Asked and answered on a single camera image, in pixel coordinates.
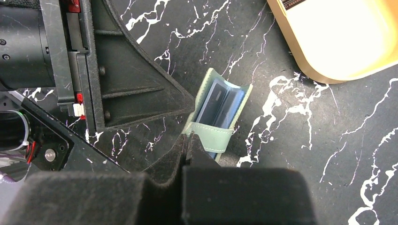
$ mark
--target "bolt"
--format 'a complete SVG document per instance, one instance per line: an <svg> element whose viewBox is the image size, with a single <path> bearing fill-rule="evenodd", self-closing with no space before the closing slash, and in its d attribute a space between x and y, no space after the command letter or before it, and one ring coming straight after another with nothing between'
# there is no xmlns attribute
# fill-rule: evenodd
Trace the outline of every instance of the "bolt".
<svg viewBox="0 0 398 225"><path fill-rule="evenodd" d="M53 162L55 159L55 151L52 149L47 149L44 153L44 157L47 159L48 162Z"/></svg>
<svg viewBox="0 0 398 225"><path fill-rule="evenodd" d="M4 54L4 55L3 55L3 59L4 59L4 60L10 60L10 56L7 55L7 54Z"/></svg>
<svg viewBox="0 0 398 225"><path fill-rule="evenodd" d="M104 112L104 115L105 115L105 119L106 119L106 120L110 120L110 119L111 119L111 113L110 113L108 110L106 110L106 111Z"/></svg>
<svg viewBox="0 0 398 225"><path fill-rule="evenodd" d="M105 67L103 67L103 66L98 67L98 72L99 72L99 75L104 76L106 73Z"/></svg>

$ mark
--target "light green wallet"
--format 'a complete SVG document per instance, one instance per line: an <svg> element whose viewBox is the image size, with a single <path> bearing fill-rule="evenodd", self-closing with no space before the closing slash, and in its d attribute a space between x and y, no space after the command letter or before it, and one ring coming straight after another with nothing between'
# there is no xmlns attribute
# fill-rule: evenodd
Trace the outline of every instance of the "light green wallet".
<svg viewBox="0 0 398 225"><path fill-rule="evenodd" d="M196 96L195 111L189 115L182 134L190 135L191 133L195 133L199 135L205 150L208 152L217 153L215 160L218 161L221 154L224 153L227 149L228 142L230 142L230 138L234 132L236 121L240 116L243 107L245 106L246 101L249 98L250 93L252 92L253 85L250 84L241 87L241 89L245 92L245 96L240 103L240 106L231 122L230 127L228 129L223 129L194 122L215 79L225 81L224 78L219 75L213 68L210 68L207 71L206 76L203 79L203 82Z"/></svg>

